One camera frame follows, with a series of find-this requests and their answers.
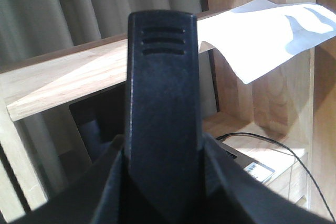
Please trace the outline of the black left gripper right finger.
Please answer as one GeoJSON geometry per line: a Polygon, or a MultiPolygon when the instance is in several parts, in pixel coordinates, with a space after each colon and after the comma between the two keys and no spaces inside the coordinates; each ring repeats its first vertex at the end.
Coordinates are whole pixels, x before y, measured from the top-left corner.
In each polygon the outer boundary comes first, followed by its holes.
{"type": "Polygon", "coordinates": [[[330,223],[252,178],[208,133],[203,139],[206,223],[330,223]]]}

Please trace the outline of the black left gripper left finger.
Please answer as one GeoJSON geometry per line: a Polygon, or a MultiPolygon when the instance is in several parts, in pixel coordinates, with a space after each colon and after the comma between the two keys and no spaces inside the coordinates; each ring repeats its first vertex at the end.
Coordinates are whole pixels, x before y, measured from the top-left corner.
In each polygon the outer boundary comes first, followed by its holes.
{"type": "Polygon", "coordinates": [[[44,205],[12,223],[89,223],[123,143],[124,136],[117,135],[80,179],[44,205]]]}

